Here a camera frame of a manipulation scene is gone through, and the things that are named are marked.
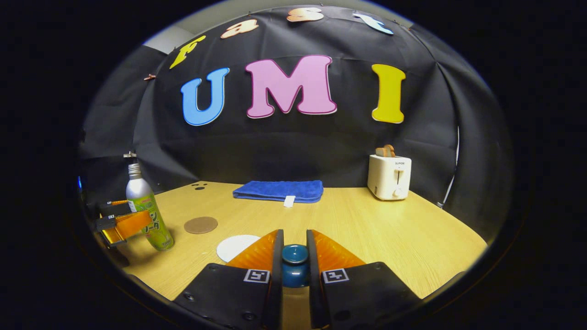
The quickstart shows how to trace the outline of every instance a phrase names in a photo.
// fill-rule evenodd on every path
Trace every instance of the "brown coaster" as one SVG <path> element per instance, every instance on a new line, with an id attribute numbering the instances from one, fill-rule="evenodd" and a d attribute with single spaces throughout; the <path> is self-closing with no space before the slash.
<path id="1" fill-rule="evenodd" d="M 218 221 L 212 217 L 194 218 L 184 224 L 184 229 L 192 234 L 204 234 L 218 226 Z"/>

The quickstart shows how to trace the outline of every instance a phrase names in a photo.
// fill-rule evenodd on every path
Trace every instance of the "pink letter m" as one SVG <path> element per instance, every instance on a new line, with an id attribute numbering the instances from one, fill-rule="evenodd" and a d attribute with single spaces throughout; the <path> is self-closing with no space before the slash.
<path id="1" fill-rule="evenodd" d="M 288 113 L 299 90 L 303 88 L 298 111 L 307 115 L 328 115 L 336 112 L 336 103 L 330 99 L 328 64 L 332 59 L 324 55 L 302 57 L 288 77 L 271 59 L 258 60 L 245 67 L 251 72 L 253 101 L 247 110 L 250 118 L 269 117 L 275 109 L 268 103 L 271 93 L 281 112 Z"/>

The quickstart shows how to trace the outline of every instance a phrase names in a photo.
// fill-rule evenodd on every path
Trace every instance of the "folded towel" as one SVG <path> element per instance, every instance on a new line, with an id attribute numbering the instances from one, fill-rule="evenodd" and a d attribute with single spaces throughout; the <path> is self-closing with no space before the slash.
<path id="1" fill-rule="evenodd" d="M 251 181 L 232 192 L 234 198 L 284 201 L 295 196 L 295 203 L 315 203 L 324 188 L 322 181 Z"/>

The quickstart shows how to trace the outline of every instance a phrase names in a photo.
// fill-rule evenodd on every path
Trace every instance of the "table surface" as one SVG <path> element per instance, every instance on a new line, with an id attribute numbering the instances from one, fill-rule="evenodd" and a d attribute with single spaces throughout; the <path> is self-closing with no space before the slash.
<path id="1" fill-rule="evenodd" d="M 385 262 L 420 298 L 467 270 L 487 248 L 472 229 L 412 191 L 405 200 L 382 201 L 366 187 L 324 188 L 317 203 L 288 208 L 280 201 L 233 198 L 240 184 L 197 184 L 156 195 L 175 239 L 171 250 L 156 251 L 142 234 L 119 247 L 130 261 L 124 271 L 169 300 L 208 263 L 225 264 L 216 247 L 233 235 L 262 237 L 283 229 L 286 245 L 305 245 L 306 230 L 318 230 L 366 263 Z M 184 223 L 196 217 L 214 217 L 218 227 L 186 232 Z M 310 329 L 309 317 L 308 288 L 284 288 L 284 329 Z"/>

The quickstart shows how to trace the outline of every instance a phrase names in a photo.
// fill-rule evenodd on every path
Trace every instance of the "blue cup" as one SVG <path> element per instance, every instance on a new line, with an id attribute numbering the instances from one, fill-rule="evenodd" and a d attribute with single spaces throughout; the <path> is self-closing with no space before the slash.
<path id="1" fill-rule="evenodd" d="M 308 249 L 299 244 L 284 246 L 281 252 L 284 262 L 283 286 L 287 288 L 301 288 L 308 285 L 310 265 L 308 260 Z"/>

